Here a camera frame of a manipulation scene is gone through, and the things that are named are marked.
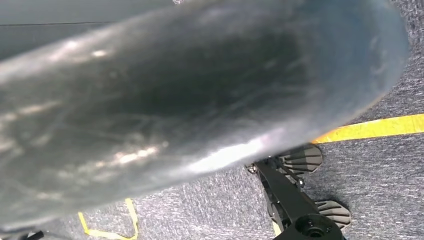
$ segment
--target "gray wall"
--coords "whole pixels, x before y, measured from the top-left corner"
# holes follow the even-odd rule
[[[172,0],[0,0],[0,25],[116,22]]]
[[[0,61],[172,0],[0,0]]]

